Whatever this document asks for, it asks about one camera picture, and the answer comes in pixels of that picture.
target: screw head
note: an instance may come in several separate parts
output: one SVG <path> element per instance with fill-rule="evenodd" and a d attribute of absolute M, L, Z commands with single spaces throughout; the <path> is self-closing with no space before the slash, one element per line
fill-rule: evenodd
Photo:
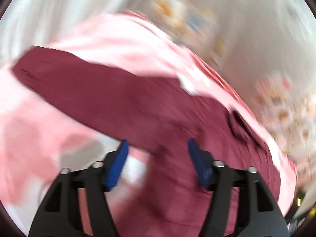
<path fill-rule="evenodd" d="M 225 163 L 223 161 L 214 161 L 213 162 L 213 165 L 215 167 L 224 167 L 225 166 Z"/>
<path fill-rule="evenodd" d="M 250 167 L 248 168 L 248 172 L 250 172 L 250 173 L 257 173 L 258 170 L 257 170 L 254 166 L 250 166 Z"/>
<path fill-rule="evenodd" d="M 92 167 L 94 168 L 99 168 L 99 167 L 103 167 L 103 161 L 96 161 L 96 162 L 93 162 L 92 164 Z"/>
<path fill-rule="evenodd" d="M 62 169 L 59 171 L 59 173 L 62 174 L 62 175 L 66 175 L 66 174 L 70 173 L 70 169 L 67 168 L 67 167 L 64 167 L 64 168 L 62 168 Z"/>

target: bed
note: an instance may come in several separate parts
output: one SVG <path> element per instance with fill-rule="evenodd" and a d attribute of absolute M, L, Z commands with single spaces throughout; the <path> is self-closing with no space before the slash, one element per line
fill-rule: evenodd
<path fill-rule="evenodd" d="M 60 1 L 61 0 L 3 0 L 2 2 L 3 17 L 0 21 L 0 33 L 3 36 L 3 42 L 1 45 L 0 66 L 6 66 L 0 70 L 0 83 L 2 90 L 8 86 L 11 87 L 10 90 L 3 91 L 1 94 L 2 99 L 7 101 L 1 108 L 2 132 L 12 134 L 12 138 L 15 136 L 15 129 L 22 129 L 21 132 L 18 133 L 18 136 L 21 137 L 21 141 L 19 146 L 15 147 L 16 150 L 29 149 L 31 151 L 34 150 L 34 147 L 37 147 L 39 151 L 38 154 L 41 155 L 41 159 L 36 162 L 41 166 L 37 166 L 35 170 L 30 167 L 16 170 L 19 167 L 19 163 L 22 163 L 21 161 L 30 159 L 29 163 L 34 163 L 32 158 L 28 158 L 27 156 L 23 157 L 22 154 L 20 154 L 22 155 L 19 158 L 20 162 L 12 160 L 13 164 L 10 166 L 9 164 L 3 165 L 3 168 L 7 168 L 11 171 L 10 174 L 6 174 L 7 178 L 3 180 L 9 181 L 10 187 L 6 190 L 2 189 L 3 195 L 0 197 L 5 207 L 5 209 L 2 209 L 3 218 L 0 220 L 0 223 L 4 225 L 11 224 L 12 226 L 1 227 L 2 229 L 6 228 L 8 230 L 5 236 L 7 236 L 7 234 L 11 236 L 13 236 L 13 234 L 17 234 L 18 236 L 23 236 L 23 234 L 27 235 L 36 208 L 59 168 L 70 167 L 74 170 L 85 168 L 91 162 L 102 158 L 105 153 L 115 150 L 118 145 L 118 141 L 114 139 L 96 133 L 68 118 L 63 118 L 63 115 L 55 111 L 49 104 L 41 101 L 38 96 L 21 87 L 10 75 L 8 70 L 10 62 L 14 63 L 30 45 L 39 45 L 59 50 L 67 50 L 88 61 L 106 63 L 108 61 L 104 61 L 100 53 L 108 49 L 107 47 L 95 49 L 93 45 L 85 47 L 78 45 L 80 42 L 87 42 L 89 39 L 88 35 L 89 33 L 91 34 L 92 31 L 92 26 L 102 24 L 104 18 L 97 15 L 105 12 L 112 13 L 122 11 L 125 8 L 139 9 L 142 12 L 150 14 L 145 8 L 138 8 L 135 5 L 135 0 L 65 0 L 67 2 L 62 4 Z M 34 5 L 39 3 L 43 3 L 44 8 L 47 8 L 47 10 L 38 10 Z M 307 4 L 312 8 L 313 2 L 311 0 L 308 0 Z M 52 5 L 55 6 L 54 10 L 49 10 Z M 23 17 L 23 13 L 21 12 L 31 15 L 31 20 L 26 24 L 20 20 L 21 17 Z M 124 57 L 124 54 L 116 53 L 112 56 L 112 61 L 110 60 L 110 62 L 117 64 L 122 57 Z M 189 88 L 207 92 L 207 86 L 211 85 L 216 88 L 217 92 L 220 92 L 221 95 L 217 95 L 219 100 L 226 103 L 227 106 L 233 104 L 238 107 L 239 111 L 242 111 L 243 117 L 246 118 L 248 123 L 250 123 L 257 132 L 261 132 L 261 137 L 265 138 L 268 142 L 271 155 L 274 158 L 274 165 L 280 171 L 280 175 L 283 178 L 285 188 L 283 188 L 284 193 L 282 195 L 286 198 L 284 199 L 285 203 L 279 204 L 279 206 L 283 214 L 286 214 L 291 203 L 289 199 L 293 199 L 295 189 L 296 171 L 291 160 L 281 153 L 266 130 L 257 124 L 253 114 L 249 112 L 248 107 L 239 98 L 239 95 L 241 95 L 244 100 L 247 100 L 247 93 L 243 92 L 239 84 L 234 82 L 234 80 L 227 75 L 227 71 L 224 70 L 225 67 L 219 67 L 213 64 L 214 68 L 223 78 L 228 80 L 229 83 L 237 89 L 239 95 L 207 64 L 203 63 L 203 61 L 200 61 L 198 64 L 199 66 L 197 67 L 196 62 L 192 63 L 194 67 L 189 70 L 188 68 L 171 69 L 169 67 L 164 67 L 159 70 L 146 70 L 163 71 L 166 74 L 177 75 L 178 77 L 185 76 L 183 78 L 185 80 L 194 72 L 194 74 L 199 76 L 199 81 L 196 81 L 195 78 L 194 81 L 191 80 L 187 82 L 190 86 Z M 127 70 L 135 70 L 136 72 L 144 71 L 142 68 L 134 67 L 135 69 Z M 10 124 L 9 127 L 5 128 L 4 122 L 6 122 L 7 119 L 10 120 Z M 40 129 L 47 129 L 47 132 L 43 135 L 40 134 L 41 140 L 38 141 L 39 144 L 35 142 L 28 144 L 30 139 L 34 139 L 34 137 L 38 139 Z M 54 143 L 58 143 L 61 146 L 56 147 Z M 87 150 L 92 151 L 88 156 L 85 153 Z M 137 192 L 139 188 L 138 184 L 146 171 L 147 160 L 148 155 L 145 151 L 132 150 L 117 191 L 111 194 L 112 197 L 108 197 L 110 203 L 112 202 L 113 204 L 114 211 L 116 211 L 114 217 L 124 212 L 124 204 L 120 204 L 115 208 L 116 204 L 118 204 L 120 200 L 126 200 L 128 202 L 128 200 L 132 199 L 132 196 L 129 194 Z M 26 175 L 29 177 L 27 183 L 21 180 Z"/>

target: pink cloth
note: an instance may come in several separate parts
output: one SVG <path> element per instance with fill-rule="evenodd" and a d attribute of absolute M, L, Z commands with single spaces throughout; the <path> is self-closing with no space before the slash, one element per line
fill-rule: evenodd
<path fill-rule="evenodd" d="M 136 75 L 177 75 L 188 92 L 211 96 L 230 111 L 233 108 L 239 111 L 269 146 L 281 177 L 278 204 L 283 214 L 287 212 L 296 183 L 293 165 L 225 81 L 144 18 L 135 14 L 98 16 L 79 24 L 63 40 L 49 47 L 68 51 L 89 62 L 113 64 Z M 105 137 L 24 88 L 10 74 L 9 67 L 0 70 L 0 200 L 15 223 L 27 233 L 38 206 L 34 197 L 41 195 L 43 183 L 56 176 L 62 166 L 61 158 L 67 154 L 76 156 L 86 145 L 101 142 Z M 110 151 L 117 142 L 107 139 L 102 145 Z M 146 164 L 146 153 L 134 149 L 131 154 L 136 158 L 134 162 Z M 125 184 L 119 184 L 117 194 L 120 194 L 109 195 L 114 219 L 124 212 L 126 201 L 137 192 L 141 178 L 122 182 Z"/>

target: white cloth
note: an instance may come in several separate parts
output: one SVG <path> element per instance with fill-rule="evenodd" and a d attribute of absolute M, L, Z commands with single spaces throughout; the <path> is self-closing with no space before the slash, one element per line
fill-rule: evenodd
<path fill-rule="evenodd" d="M 0 20 L 0 67 L 31 45 L 44 46 L 72 26 L 103 12 L 118 11 L 125 0 L 13 0 Z"/>

